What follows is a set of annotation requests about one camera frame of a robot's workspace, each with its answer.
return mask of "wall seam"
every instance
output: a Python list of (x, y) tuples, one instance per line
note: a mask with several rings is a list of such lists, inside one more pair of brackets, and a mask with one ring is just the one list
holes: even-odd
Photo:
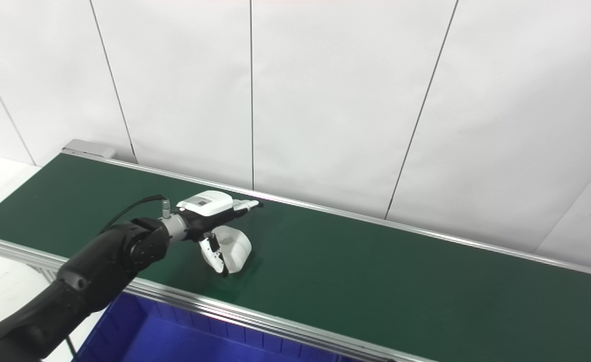
[(250, 61), (251, 61), (251, 188), (255, 189), (255, 111), (253, 99), (253, 0), (248, 0), (250, 23)]
[(425, 91), (425, 96), (423, 98), (423, 101), (420, 105), (420, 110), (418, 111), (418, 117), (416, 118), (416, 122), (414, 124), (414, 130), (412, 130), (412, 135), (409, 138), (409, 143), (407, 144), (407, 149), (405, 151), (405, 156), (403, 158), (403, 162), (400, 165), (400, 171), (398, 172), (398, 178), (396, 179), (396, 183), (394, 184), (394, 191), (391, 193), (391, 199), (389, 199), (389, 205), (387, 206), (387, 211), (385, 211), (385, 220), (387, 220), (387, 216), (389, 216), (389, 211), (391, 209), (391, 205), (394, 202), (394, 196), (396, 195), (396, 190), (398, 188), (398, 183), (400, 182), (400, 177), (403, 174), (403, 168), (405, 167), (405, 163), (407, 161), (407, 156), (409, 155), (409, 151), (412, 147), (412, 142), (414, 142), (414, 135), (415, 132), (418, 128), (418, 122), (420, 121), (420, 117), (423, 114), (423, 109), (425, 107), (425, 103), (427, 101), (427, 96), (429, 94), (429, 90), (432, 87), (432, 82), (434, 80), (434, 75), (436, 75), (436, 69), (438, 68), (438, 63), (441, 60), (441, 55), (443, 54), (443, 48), (445, 48), (445, 42), (447, 41), (447, 35), (450, 32), (450, 28), (452, 27), (452, 21), (454, 20), (454, 14), (456, 14), (456, 7), (458, 7), (458, 2), (459, 0), (456, 0), (456, 2), (454, 2), (454, 9), (452, 9), (452, 14), (450, 16), (450, 20), (447, 23), (447, 29), (445, 30), (445, 36), (443, 37), (443, 42), (441, 43), (441, 47), (438, 50), (438, 56), (436, 57), (436, 62), (434, 63), (434, 69), (432, 70), (432, 75), (429, 77), (429, 84), (427, 84), (427, 89)]
[(107, 56), (107, 50), (105, 49), (105, 42), (103, 40), (103, 34), (101, 34), (101, 28), (98, 25), (98, 18), (96, 17), (96, 11), (94, 8), (94, 3), (92, 0), (89, 0), (90, 7), (92, 9), (92, 16), (95, 19), (96, 24), (96, 31), (98, 32), (98, 37), (101, 40), (101, 47), (103, 49), (103, 54), (105, 55), (105, 62), (107, 63), (107, 69), (110, 72), (110, 79), (112, 80), (112, 87), (114, 88), (114, 94), (116, 94), (116, 102), (119, 105), (119, 110), (121, 112), (121, 119), (123, 119), (123, 125), (125, 126), (125, 133), (128, 136), (128, 141), (130, 142), (130, 149), (132, 149), (132, 156), (134, 156), (134, 162), (139, 163), (137, 160), (136, 152), (134, 151), (134, 145), (132, 144), (132, 137), (130, 136), (130, 128), (128, 128), (128, 122), (125, 121), (125, 113), (123, 112), (123, 106), (121, 105), (121, 97), (119, 96), (119, 91), (116, 88), (116, 82), (114, 81), (114, 74), (112, 73), (112, 66), (110, 65), (109, 57)]
[(5, 101), (3, 101), (3, 98), (1, 97), (1, 93), (0, 93), (0, 102), (1, 102), (1, 105), (3, 106), (3, 109), (5, 110), (5, 114), (10, 119), (10, 122), (12, 123), (12, 126), (13, 126), (14, 130), (18, 134), (18, 138), (20, 139), (20, 142), (22, 143), (22, 146), (25, 148), (25, 151), (27, 152), (27, 155), (29, 156), (29, 159), (31, 160), (31, 163), (34, 166), (36, 166), (36, 161), (34, 160), (34, 157), (31, 155), (31, 152), (29, 151), (29, 148), (27, 147), (27, 143), (25, 142), (25, 139), (22, 137), (22, 134), (20, 134), (20, 131), (18, 129), (18, 126), (16, 126), (16, 122), (13, 120), (12, 114), (8, 110), (7, 105), (5, 105)]
[(548, 231), (548, 234), (546, 234), (546, 236), (544, 236), (543, 240), (541, 240), (541, 242), (539, 242), (539, 244), (534, 249), (532, 249), (532, 251), (530, 253), (534, 253), (537, 250), (539, 250), (541, 245), (543, 245), (544, 241), (546, 241), (546, 239), (548, 239), (548, 236), (550, 236), (550, 234), (552, 234), (552, 232), (555, 231), (555, 229), (557, 228), (557, 225), (559, 225), (561, 220), (564, 219), (564, 216), (566, 216), (566, 214), (570, 211), (570, 209), (572, 209), (573, 206), (575, 206), (577, 200), (579, 200), (581, 195), (583, 195), (583, 193), (588, 188), (588, 186), (590, 186), (590, 184), (591, 184), (591, 178), (589, 179), (588, 183), (585, 184), (585, 186), (582, 188), (581, 192), (577, 195), (577, 197), (573, 200), (573, 202), (571, 202), (570, 206), (568, 206), (566, 211), (564, 211), (564, 213), (561, 214), (561, 217), (559, 218), (559, 220), (557, 220), (557, 222), (555, 222), (555, 225), (553, 225), (553, 227), (550, 229), (550, 231)]

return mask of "white wall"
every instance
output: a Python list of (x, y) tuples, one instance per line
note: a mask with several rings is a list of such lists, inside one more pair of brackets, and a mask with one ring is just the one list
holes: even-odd
[(591, 2), (460, 2), (389, 219), (533, 251), (591, 179)]
[(460, 0), (445, 39), (454, 5), (4, 0), (0, 156), (81, 138), (591, 265), (591, 1)]
[(0, 2), (0, 95), (37, 165), (72, 138), (134, 160), (89, 2)]
[(453, 8), (254, 2), (256, 189), (383, 218)]

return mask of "silver connector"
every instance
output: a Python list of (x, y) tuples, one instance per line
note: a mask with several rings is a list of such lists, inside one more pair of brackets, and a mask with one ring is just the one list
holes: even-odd
[(166, 220), (171, 218), (171, 201), (168, 199), (161, 201), (161, 217)]

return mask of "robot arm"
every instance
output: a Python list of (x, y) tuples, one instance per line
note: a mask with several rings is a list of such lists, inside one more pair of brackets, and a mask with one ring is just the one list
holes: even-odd
[(50, 286), (0, 322), (0, 361), (47, 357), (89, 314), (107, 307), (139, 271), (163, 259), (175, 241), (201, 245), (204, 240), (215, 240), (208, 241), (209, 257), (217, 262), (207, 261), (227, 275), (212, 230), (256, 206), (261, 203), (204, 192), (178, 203), (174, 213), (165, 202), (160, 219), (136, 218), (112, 226), (63, 264)]

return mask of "label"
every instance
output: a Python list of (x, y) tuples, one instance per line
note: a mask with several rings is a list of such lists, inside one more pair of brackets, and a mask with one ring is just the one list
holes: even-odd
[(190, 199), (187, 199), (186, 202), (189, 204), (197, 205), (197, 206), (204, 206), (205, 204), (210, 203), (212, 200), (206, 199), (204, 197), (193, 196)]

